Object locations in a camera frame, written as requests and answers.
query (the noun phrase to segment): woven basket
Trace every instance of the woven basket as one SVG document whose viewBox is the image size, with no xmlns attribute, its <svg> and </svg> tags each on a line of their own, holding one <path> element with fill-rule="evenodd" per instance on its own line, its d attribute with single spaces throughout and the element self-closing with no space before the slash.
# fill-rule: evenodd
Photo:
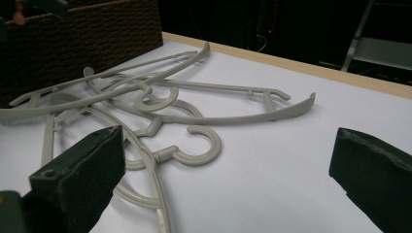
<svg viewBox="0 0 412 233">
<path fill-rule="evenodd" d="M 69 0 L 69 15 L 8 21 L 0 45 L 0 108 L 21 94 L 104 71 L 163 45 L 156 0 Z"/>
</svg>

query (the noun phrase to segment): wooden table edge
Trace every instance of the wooden table edge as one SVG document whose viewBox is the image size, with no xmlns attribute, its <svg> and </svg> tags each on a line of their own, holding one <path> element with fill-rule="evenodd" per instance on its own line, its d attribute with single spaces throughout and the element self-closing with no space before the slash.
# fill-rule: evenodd
<svg viewBox="0 0 412 233">
<path fill-rule="evenodd" d="M 172 33 L 162 32 L 163 40 L 178 42 L 190 46 L 203 48 L 205 41 L 193 39 L 190 37 L 180 36 Z M 210 43 L 211 50 L 220 53 L 269 64 L 299 73 L 324 78 L 333 82 L 346 83 L 359 86 L 366 89 L 379 91 L 407 99 L 412 99 L 412 86 L 381 81 L 365 76 L 350 74 L 342 71 L 332 70 L 321 66 L 306 64 L 288 60 L 285 58 L 259 53 L 250 50 L 242 50 L 230 46 L 216 43 Z"/>
</svg>

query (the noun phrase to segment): hanger hook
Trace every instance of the hanger hook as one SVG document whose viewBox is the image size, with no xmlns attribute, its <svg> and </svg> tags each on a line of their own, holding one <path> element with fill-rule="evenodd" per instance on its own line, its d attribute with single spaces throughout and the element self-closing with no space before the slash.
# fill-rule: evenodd
<svg viewBox="0 0 412 233">
<path fill-rule="evenodd" d="M 164 162 L 170 158 L 175 158 L 180 163 L 186 165 L 203 165 L 214 160 L 218 155 L 221 153 L 222 150 L 222 141 L 219 135 L 206 126 L 200 125 L 191 125 L 188 127 L 188 133 L 198 133 L 203 134 L 208 137 L 212 143 L 211 148 L 209 151 L 200 154 L 200 155 L 188 155 L 184 152 L 181 152 L 180 149 L 176 146 L 172 146 L 157 152 L 154 152 L 154 158 L 157 160 L 158 163 Z"/>
<path fill-rule="evenodd" d="M 158 103 L 158 104 L 153 104 L 153 105 L 147 105 L 144 102 L 144 99 L 147 95 L 151 94 L 153 92 L 152 88 L 148 85 L 146 88 L 143 88 L 143 91 L 140 92 L 136 100 L 134 101 L 134 106 L 142 112 L 154 112 L 158 110 L 162 110 L 166 108 L 167 106 L 173 104 L 173 102 L 178 98 L 179 95 L 179 89 L 177 87 L 172 87 L 170 88 L 170 95 L 164 101 Z"/>
</svg>

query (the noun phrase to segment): white table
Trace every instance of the white table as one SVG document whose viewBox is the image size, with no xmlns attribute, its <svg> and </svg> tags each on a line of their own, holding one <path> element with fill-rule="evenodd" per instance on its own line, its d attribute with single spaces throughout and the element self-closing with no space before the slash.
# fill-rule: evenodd
<svg viewBox="0 0 412 233">
<path fill-rule="evenodd" d="M 185 40 L 174 42 L 173 35 L 165 33 L 164 36 L 163 47 L 126 64 L 200 50 Z M 338 127 L 345 127 L 371 134 L 411 154 L 410 88 L 383 83 L 388 87 L 385 92 L 398 91 L 401 95 L 395 96 L 371 90 L 382 87 L 379 82 L 374 85 L 376 82 L 369 78 L 293 61 L 285 61 L 283 64 L 288 68 L 285 69 L 227 55 L 224 54 L 227 50 L 218 52 L 218 48 L 219 45 L 213 45 L 214 51 L 206 60 L 169 79 L 278 88 L 292 96 L 289 101 L 292 104 L 308 98 L 312 92 L 316 92 L 317 97 L 312 110 L 304 116 L 254 124 L 210 125 L 222 138 L 223 150 L 209 164 L 189 167 L 175 160 L 160 164 L 158 172 L 173 232 L 380 232 L 328 175 L 331 153 Z M 259 57 L 253 52 L 229 50 Z M 166 64 L 176 65 L 174 61 Z M 292 69 L 311 68 L 305 72 L 309 74 L 304 74 L 290 70 L 288 65 Z M 313 76 L 314 72 L 322 73 L 323 77 Z M 333 74 L 341 77 L 337 79 L 350 77 L 348 79 L 355 83 L 361 79 L 372 85 L 366 89 L 367 84 L 358 87 L 341 83 Z M 154 89 L 160 97 L 168 95 L 164 87 Z M 92 93 L 85 84 L 62 91 L 80 96 Z M 180 89 L 179 98 L 191 102 L 207 117 L 264 111 L 260 95 Z M 113 113 L 132 129 L 150 123 L 121 111 L 113 110 Z M 0 190 L 16 190 L 21 195 L 29 191 L 28 176 L 40 168 L 45 120 L 45 116 L 40 116 L 0 124 Z M 54 153 L 60 154 L 102 127 L 90 117 L 68 120 L 56 132 Z M 150 150 L 172 145 L 192 154 L 208 150 L 208 140 L 191 136 L 186 127 L 166 124 L 153 138 L 142 141 Z M 132 156 L 130 151 L 126 151 L 126 156 Z M 151 194 L 145 171 L 127 172 L 124 180 L 141 194 Z M 114 194 L 92 232 L 158 232 L 157 216 L 155 211 L 129 204 Z"/>
</svg>

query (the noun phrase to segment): dark background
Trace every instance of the dark background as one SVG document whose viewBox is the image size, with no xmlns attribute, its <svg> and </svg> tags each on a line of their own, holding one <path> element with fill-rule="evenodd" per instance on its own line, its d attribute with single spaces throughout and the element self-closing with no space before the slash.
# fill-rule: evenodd
<svg viewBox="0 0 412 233">
<path fill-rule="evenodd" d="M 157 0 L 163 31 L 336 70 L 367 2 Z M 362 36 L 412 44 L 412 0 L 376 0 Z M 354 60 L 348 72 L 412 85 L 409 70 Z"/>
</svg>

